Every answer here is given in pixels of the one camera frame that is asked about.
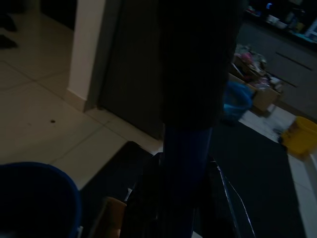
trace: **tile floor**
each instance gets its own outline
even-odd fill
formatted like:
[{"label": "tile floor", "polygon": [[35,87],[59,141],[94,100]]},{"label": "tile floor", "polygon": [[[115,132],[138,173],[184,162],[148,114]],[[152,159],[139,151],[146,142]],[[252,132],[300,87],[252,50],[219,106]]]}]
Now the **tile floor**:
[{"label": "tile floor", "polygon": [[[19,31],[0,31],[19,45],[0,51],[0,164],[52,164],[82,188],[128,140],[152,154],[162,151],[161,141],[106,110],[83,114],[63,101],[72,31],[36,12],[13,18]],[[280,108],[270,110],[268,118],[247,112],[240,121],[276,142],[273,129],[287,128],[294,116]],[[289,163],[307,238],[315,238],[317,202],[312,185],[302,161],[289,156]]]}]

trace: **white wall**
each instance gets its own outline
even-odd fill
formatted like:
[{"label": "white wall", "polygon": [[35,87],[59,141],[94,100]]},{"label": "white wall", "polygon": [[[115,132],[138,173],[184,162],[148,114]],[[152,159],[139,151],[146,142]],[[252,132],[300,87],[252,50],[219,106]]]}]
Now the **white wall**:
[{"label": "white wall", "polygon": [[87,100],[106,0],[78,0],[68,90]]}]

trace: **cabinet drawer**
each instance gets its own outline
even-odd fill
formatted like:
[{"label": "cabinet drawer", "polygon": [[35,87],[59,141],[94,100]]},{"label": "cabinet drawer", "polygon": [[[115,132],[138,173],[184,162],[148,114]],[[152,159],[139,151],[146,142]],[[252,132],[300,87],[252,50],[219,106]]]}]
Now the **cabinet drawer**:
[{"label": "cabinet drawer", "polygon": [[317,119],[317,73],[311,72],[300,87],[285,84],[281,101]]},{"label": "cabinet drawer", "polygon": [[306,49],[302,49],[300,46],[283,43],[276,52],[311,70],[317,69],[317,56],[314,55],[314,53],[308,52]]},{"label": "cabinet drawer", "polygon": [[275,54],[268,71],[282,80],[299,87],[311,71],[285,57]]}]

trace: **door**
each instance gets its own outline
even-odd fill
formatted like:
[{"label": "door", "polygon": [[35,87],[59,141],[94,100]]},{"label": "door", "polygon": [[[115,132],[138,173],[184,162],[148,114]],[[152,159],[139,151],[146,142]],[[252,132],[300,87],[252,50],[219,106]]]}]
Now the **door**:
[{"label": "door", "polygon": [[160,138],[159,27],[156,0],[124,0],[100,105]]}]

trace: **dark jacket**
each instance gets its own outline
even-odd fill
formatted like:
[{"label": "dark jacket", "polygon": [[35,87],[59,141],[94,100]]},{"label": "dark jacket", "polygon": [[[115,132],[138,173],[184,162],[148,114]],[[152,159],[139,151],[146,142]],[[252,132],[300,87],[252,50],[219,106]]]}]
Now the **dark jacket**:
[{"label": "dark jacket", "polygon": [[245,0],[159,0],[160,62],[165,124],[214,126]]}]

